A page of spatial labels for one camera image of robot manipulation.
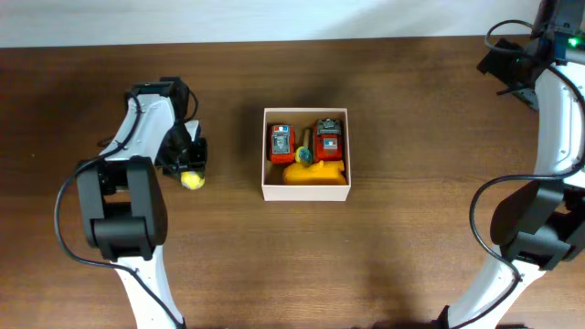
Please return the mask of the yellow grey toy ball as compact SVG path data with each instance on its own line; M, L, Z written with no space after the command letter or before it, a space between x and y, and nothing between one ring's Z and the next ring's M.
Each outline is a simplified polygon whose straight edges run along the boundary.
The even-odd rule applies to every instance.
M196 171L185 171L180 174L180 183L189 190L197 190L205 184L205 175Z

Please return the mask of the red fire truck toy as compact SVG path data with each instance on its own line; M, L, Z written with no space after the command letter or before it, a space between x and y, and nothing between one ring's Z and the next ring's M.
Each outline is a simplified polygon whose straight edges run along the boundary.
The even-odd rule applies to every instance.
M273 125L270 128L269 160L274 165L294 162L295 132L291 125Z

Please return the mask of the yellow wooden rattle drum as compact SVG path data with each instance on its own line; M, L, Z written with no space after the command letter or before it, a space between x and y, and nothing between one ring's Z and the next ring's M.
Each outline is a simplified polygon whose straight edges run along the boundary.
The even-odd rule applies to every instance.
M309 147L312 130L307 128L303 132L302 144L296 149L294 154L295 162L303 166L310 166L313 163L313 154Z

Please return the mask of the red fire truck with ladder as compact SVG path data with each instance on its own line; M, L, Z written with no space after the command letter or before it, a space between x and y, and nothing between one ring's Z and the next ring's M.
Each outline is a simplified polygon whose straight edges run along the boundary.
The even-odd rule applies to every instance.
M314 127L314 161L340 161L344 156L342 122L319 119Z

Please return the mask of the orange rubber animal toy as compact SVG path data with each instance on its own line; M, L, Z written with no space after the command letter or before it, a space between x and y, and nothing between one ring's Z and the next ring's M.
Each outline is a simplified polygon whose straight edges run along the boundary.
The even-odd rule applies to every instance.
M343 161L320 161L309 166L294 163L284 169L282 179L291 186L345 186L345 170Z

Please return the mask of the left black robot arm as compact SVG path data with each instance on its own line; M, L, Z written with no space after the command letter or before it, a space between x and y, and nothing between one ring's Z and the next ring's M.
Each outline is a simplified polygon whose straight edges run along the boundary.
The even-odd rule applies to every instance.
M178 77L136 84L124 95L125 117L94 160L73 178L83 232L115 270L140 328L184 328L165 273L168 216L157 176L188 190L205 183L207 141L195 115L198 100Z

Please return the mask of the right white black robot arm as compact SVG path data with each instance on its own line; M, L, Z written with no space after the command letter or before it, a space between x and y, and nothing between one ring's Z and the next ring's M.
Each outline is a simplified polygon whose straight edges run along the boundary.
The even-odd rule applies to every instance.
M436 328L498 328L520 294L584 250L584 1L540 3L525 46L487 42L478 64L537 111L533 174L494 178L473 195L470 228L488 258Z

